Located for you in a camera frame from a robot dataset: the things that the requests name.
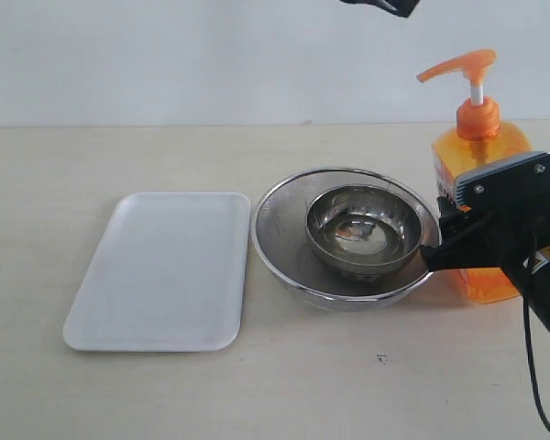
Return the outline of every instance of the stainless steel bowl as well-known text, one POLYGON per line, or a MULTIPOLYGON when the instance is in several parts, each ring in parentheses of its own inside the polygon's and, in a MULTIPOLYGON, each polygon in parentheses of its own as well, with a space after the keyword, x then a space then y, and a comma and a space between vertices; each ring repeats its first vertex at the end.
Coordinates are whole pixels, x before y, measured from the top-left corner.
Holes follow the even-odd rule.
POLYGON ((422 223, 407 201, 372 185, 344 185, 319 195, 305 228, 315 255, 356 281, 377 281, 402 269, 422 240, 422 223))
POLYGON ((271 188, 253 214, 251 236, 271 273, 291 292, 326 310, 356 311, 400 300, 431 276, 419 254, 379 282, 355 282, 337 276, 313 252, 305 234, 311 202, 342 185, 371 185, 407 201, 422 223, 421 243, 437 246, 440 229, 423 200, 404 185, 367 170, 320 168, 293 175, 271 188))

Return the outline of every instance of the soap dispenser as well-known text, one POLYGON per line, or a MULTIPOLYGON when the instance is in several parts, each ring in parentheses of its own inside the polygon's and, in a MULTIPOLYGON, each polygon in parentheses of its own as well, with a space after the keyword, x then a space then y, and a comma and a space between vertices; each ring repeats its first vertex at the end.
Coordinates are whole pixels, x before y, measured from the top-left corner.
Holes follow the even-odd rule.
MULTIPOLYGON (((494 50, 475 50, 418 75, 424 83, 438 75, 462 72, 470 81, 470 97, 456 111, 456 126, 432 145, 438 192, 451 201, 459 174, 532 149, 520 128, 501 121, 499 105, 483 94, 483 80, 495 60, 494 50)), ((462 269, 459 274, 467 296, 475 302, 495 303, 519 295, 499 268, 462 269)))

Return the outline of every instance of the white tray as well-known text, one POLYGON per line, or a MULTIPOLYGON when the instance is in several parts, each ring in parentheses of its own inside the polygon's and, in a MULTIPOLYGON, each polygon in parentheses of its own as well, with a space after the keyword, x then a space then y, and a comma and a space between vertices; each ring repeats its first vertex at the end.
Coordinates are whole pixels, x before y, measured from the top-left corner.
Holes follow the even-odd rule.
POLYGON ((116 207, 63 328, 92 351, 210 351, 240 327, 250 202, 140 192, 116 207))

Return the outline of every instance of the metal colander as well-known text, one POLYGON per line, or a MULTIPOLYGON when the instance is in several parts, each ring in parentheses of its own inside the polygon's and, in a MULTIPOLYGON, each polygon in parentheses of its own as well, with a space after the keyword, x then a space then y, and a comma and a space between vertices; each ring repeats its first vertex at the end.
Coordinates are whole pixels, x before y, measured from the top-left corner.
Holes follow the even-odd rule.
POLYGON ((329 310, 358 310, 399 300, 431 273, 419 251, 402 270, 376 284, 338 276, 312 251, 305 234, 305 215, 318 195, 341 185, 374 185, 405 200, 422 223, 421 244, 437 246, 436 217, 422 199, 380 174, 350 168, 307 170, 275 185, 260 200, 251 226, 255 248, 271 273, 305 301, 329 310))

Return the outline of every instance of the beige tabletop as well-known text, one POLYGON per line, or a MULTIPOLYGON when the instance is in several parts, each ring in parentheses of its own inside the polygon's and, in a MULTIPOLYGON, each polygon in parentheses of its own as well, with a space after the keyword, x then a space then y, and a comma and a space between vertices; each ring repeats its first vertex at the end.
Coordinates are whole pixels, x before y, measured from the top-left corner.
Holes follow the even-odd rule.
MULTIPOLYGON (((550 151, 550 121, 519 122, 550 151)), ((390 307, 325 313, 249 247, 243 322, 225 350, 85 354, 61 330, 123 196, 237 191, 296 171, 379 171, 429 202, 448 124, 0 129, 0 439, 548 439, 520 299, 466 301, 447 274, 390 307)), ((550 336, 534 320, 550 416, 550 336)))

